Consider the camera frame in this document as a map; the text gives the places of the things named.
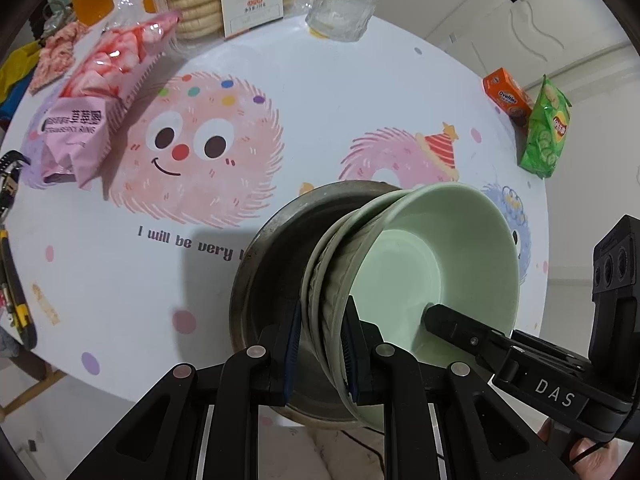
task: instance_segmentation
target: pink snack bag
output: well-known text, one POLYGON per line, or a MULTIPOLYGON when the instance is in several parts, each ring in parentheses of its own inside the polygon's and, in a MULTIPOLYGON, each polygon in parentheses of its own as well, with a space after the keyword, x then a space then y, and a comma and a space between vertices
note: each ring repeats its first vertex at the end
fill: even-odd
POLYGON ((105 32, 46 113, 42 176, 74 176, 82 187, 111 151, 115 134, 151 67, 171 39, 179 12, 105 32))

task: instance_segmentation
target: stainless steel bowl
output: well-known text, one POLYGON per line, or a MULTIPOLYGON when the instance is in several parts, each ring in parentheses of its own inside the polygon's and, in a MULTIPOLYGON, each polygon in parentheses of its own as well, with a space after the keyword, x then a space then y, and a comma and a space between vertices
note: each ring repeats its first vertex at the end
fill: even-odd
MULTIPOLYGON (((280 209, 255 235, 236 274, 229 325, 234 351, 258 342, 284 304, 297 301, 306 262, 322 234, 341 216, 397 189, 383 182, 349 180, 313 189, 280 209)), ((276 411, 325 429, 358 425, 327 380, 303 332, 293 394, 276 411)))

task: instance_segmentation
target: stacked bowls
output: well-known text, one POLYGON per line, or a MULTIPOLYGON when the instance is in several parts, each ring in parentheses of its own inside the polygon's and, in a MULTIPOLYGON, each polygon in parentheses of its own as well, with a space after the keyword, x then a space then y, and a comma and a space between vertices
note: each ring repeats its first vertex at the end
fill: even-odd
POLYGON ((425 307, 443 303, 510 333, 518 305, 518 257, 500 210, 477 189, 447 182, 400 190, 381 182, 335 182, 280 209, 252 240, 230 304, 234 351, 257 344, 282 309, 300 299, 302 334, 293 393, 282 415, 326 429, 383 431, 382 406, 347 392, 340 329, 354 297, 361 320, 418 361, 471 355, 428 333, 425 307))
POLYGON ((383 431, 382 406, 356 406, 345 384, 340 327, 349 296, 360 319, 418 361, 478 369, 471 355, 420 324, 443 303, 510 333, 518 306, 518 256, 500 210, 477 189, 447 182, 396 190, 338 219, 316 244, 300 288, 303 331, 341 401, 383 431))

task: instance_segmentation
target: lay's chips bag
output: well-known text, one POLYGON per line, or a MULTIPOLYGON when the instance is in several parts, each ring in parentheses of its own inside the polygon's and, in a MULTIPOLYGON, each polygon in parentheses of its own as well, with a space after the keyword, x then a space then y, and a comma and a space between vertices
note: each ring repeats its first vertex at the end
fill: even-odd
POLYGON ((564 147, 570 107, 564 94, 545 75, 529 117, 527 149, 520 161, 521 168, 542 178, 553 174, 564 147))

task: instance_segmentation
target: human hand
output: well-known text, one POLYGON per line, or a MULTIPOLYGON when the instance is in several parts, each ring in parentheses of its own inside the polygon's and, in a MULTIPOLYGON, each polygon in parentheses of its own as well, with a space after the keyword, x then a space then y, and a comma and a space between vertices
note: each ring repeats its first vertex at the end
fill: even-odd
MULTIPOLYGON (((548 418, 540 428, 538 436, 546 442, 549 438, 550 430, 551 420, 548 418)), ((584 453, 594 444, 588 438, 580 439, 571 448, 569 460, 573 460, 580 453, 584 453)), ((574 464, 574 470, 578 473, 580 480, 609 480, 617 468, 618 441, 615 439, 574 464)))

